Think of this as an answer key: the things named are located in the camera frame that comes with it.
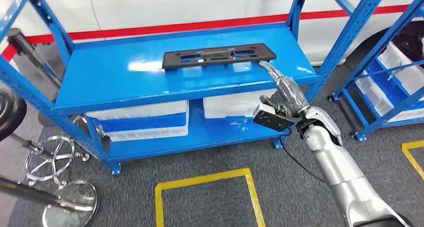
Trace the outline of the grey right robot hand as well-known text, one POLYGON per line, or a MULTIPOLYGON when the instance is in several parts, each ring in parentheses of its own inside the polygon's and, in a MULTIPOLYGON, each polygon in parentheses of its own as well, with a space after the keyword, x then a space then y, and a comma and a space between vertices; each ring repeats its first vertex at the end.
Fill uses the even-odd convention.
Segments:
POLYGON ((280 99, 275 101, 265 95, 261 95, 259 100, 262 104, 274 108, 275 114, 282 114, 286 117, 298 117, 300 112, 309 107, 303 91, 291 77, 283 75, 268 61, 260 60, 258 64, 264 67, 274 80, 276 83, 275 94, 280 95, 280 99))

